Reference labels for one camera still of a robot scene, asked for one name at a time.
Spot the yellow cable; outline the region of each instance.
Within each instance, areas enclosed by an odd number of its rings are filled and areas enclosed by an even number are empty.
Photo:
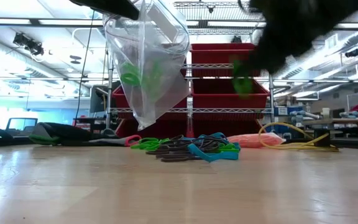
[[[329,136],[329,133],[326,133],[314,140],[311,140],[310,142],[300,142],[300,143],[290,143],[290,144],[284,144],[284,145],[279,145],[279,146],[269,146],[268,144],[264,143],[262,140],[262,132],[265,131],[265,129],[269,126],[273,126],[273,125],[283,125],[289,128],[292,128],[296,131],[299,131],[300,133],[304,134],[306,137],[313,139],[312,136],[310,136],[308,133],[304,132],[302,129],[295,127],[294,125],[290,125],[290,124],[286,124],[286,123],[282,123],[282,122],[276,122],[276,123],[270,123],[270,124],[266,124],[265,126],[263,126],[260,130],[259,130],[259,142],[264,145],[265,147],[269,147],[271,149],[281,149],[281,150],[318,150],[318,151],[329,151],[329,152],[339,152],[338,148],[336,148],[335,146],[330,146],[330,147],[316,147],[314,146],[314,143],[324,139],[325,137]]]

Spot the clear plastic bag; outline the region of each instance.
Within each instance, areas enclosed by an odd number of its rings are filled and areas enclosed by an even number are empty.
[[[134,2],[139,20],[104,15],[112,60],[139,130],[189,94],[180,73],[190,48],[186,19],[162,0]]]
[[[263,142],[269,146],[277,146],[285,142],[285,139],[274,133],[262,133]],[[238,136],[228,137],[229,142],[238,142],[240,147],[261,148],[263,145],[259,141],[259,134],[241,134]]]

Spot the pink object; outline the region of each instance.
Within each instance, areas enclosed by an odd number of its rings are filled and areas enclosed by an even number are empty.
[[[285,139],[280,138],[280,136],[274,133],[262,133],[261,138],[264,143],[269,146],[277,146],[285,142]],[[227,140],[229,142],[238,142],[240,147],[248,147],[248,148],[261,148],[264,147],[259,141],[258,134],[241,134],[238,136],[228,137]]]

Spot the table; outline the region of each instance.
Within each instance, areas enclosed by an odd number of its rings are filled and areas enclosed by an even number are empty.
[[[122,147],[0,147],[0,223],[358,223],[358,149],[163,163]]]

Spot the wire shelf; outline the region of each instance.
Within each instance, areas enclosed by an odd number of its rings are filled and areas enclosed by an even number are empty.
[[[190,35],[250,35],[264,22],[262,13],[251,12],[248,2],[175,2],[188,21]]]
[[[110,113],[132,113],[131,108],[110,108]],[[271,114],[270,108],[247,109],[247,108],[172,108],[168,113],[251,113]]]
[[[255,31],[253,27],[244,27],[243,29],[216,29],[216,28],[189,28],[189,35],[251,35]]]
[[[248,2],[242,3],[244,9]],[[262,13],[245,13],[236,2],[175,2],[188,21],[262,21]]]

